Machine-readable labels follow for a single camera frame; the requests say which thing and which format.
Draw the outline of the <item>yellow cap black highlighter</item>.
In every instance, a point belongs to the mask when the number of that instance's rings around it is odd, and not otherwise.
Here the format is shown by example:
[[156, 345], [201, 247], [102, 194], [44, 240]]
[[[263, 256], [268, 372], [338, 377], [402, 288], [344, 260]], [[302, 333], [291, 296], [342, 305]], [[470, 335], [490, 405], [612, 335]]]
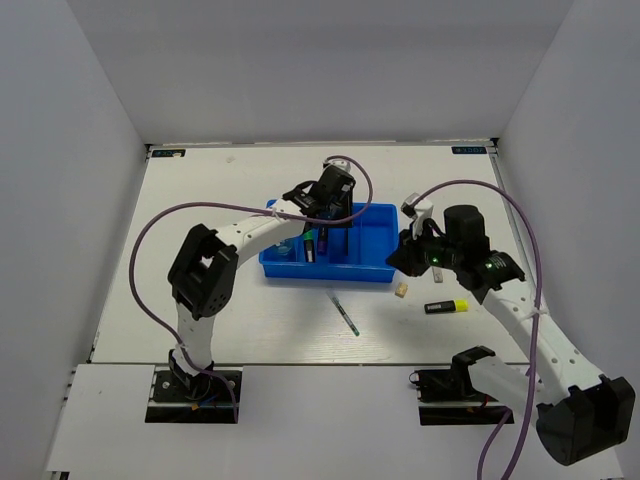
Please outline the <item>yellow cap black highlighter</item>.
[[424, 313], [427, 315], [467, 312], [468, 309], [468, 301], [464, 299], [432, 302], [424, 305]]

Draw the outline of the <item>green cap black highlighter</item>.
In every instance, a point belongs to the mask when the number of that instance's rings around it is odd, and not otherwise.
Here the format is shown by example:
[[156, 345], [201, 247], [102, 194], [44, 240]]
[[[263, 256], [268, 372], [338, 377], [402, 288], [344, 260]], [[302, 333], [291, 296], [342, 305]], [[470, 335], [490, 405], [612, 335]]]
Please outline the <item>green cap black highlighter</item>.
[[314, 234], [313, 234], [313, 229], [311, 227], [305, 229], [302, 235], [302, 239], [303, 239], [305, 261], [307, 263], [314, 263], [316, 260], [316, 254], [315, 254]]

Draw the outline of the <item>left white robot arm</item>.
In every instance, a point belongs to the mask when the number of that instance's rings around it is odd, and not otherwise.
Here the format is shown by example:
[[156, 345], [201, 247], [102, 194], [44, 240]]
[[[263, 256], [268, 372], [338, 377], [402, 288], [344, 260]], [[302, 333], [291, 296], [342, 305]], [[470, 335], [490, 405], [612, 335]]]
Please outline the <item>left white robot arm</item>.
[[338, 220], [351, 214], [355, 179], [344, 159], [325, 162], [320, 178], [304, 182], [272, 204], [265, 215], [209, 229], [199, 224], [187, 234], [168, 281], [176, 302], [181, 340], [170, 353], [170, 370], [188, 398], [211, 387], [211, 340], [216, 315], [229, 303], [236, 271], [260, 252], [305, 233], [302, 217]]

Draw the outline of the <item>purple cap black highlighter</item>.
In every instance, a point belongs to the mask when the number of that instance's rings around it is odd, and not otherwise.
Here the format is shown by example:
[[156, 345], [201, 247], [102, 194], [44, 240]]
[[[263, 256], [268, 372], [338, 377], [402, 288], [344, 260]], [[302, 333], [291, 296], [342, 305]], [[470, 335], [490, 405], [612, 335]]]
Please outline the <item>purple cap black highlighter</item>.
[[321, 256], [326, 255], [328, 252], [329, 244], [329, 229], [326, 226], [321, 226], [318, 229], [317, 235], [317, 253]]

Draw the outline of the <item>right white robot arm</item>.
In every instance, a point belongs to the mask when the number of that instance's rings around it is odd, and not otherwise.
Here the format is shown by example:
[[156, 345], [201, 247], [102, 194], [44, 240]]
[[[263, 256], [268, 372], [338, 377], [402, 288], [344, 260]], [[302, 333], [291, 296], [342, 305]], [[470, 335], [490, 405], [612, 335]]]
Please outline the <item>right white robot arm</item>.
[[524, 271], [510, 255], [491, 248], [479, 210], [449, 207], [443, 227], [433, 221], [428, 200], [403, 204], [401, 210], [411, 222], [387, 264], [410, 277], [431, 267], [454, 272], [536, 370], [531, 387], [528, 376], [493, 350], [473, 347], [453, 357], [451, 389], [466, 399], [487, 394], [523, 416], [545, 450], [565, 466], [625, 442], [636, 399], [633, 387], [623, 377], [608, 378], [546, 310], [535, 306]]

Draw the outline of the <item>green ink pen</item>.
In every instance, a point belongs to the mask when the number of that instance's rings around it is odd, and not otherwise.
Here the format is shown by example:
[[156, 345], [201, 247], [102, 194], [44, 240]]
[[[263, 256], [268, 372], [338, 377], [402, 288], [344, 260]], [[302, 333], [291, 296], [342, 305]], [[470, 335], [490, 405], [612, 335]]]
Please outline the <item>green ink pen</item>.
[[349, 316], [349, 314], [346, 312], [346, 310], [342, 306], [342, 304], [341, 304], [340, 300], [338, 299], [337, 295], [332, 290], [328, 290], [326, 292], [326, 294], [327, 294], [328, 298], [330, 299], [330, 301], [332, 302], [332, 304], [334, 305], [334, 307], [336, 308], [336, 310], [338, 311], [338, 313], [340, 314], [340, 316], [345, 321], [346, 325], [351, 330], [351, 332], [356, 337], [359, 337], [360, 336], [360, 331], [358, 330], [358, 328], [356, 327], [356, 325], [352, 321], [351, 317]]

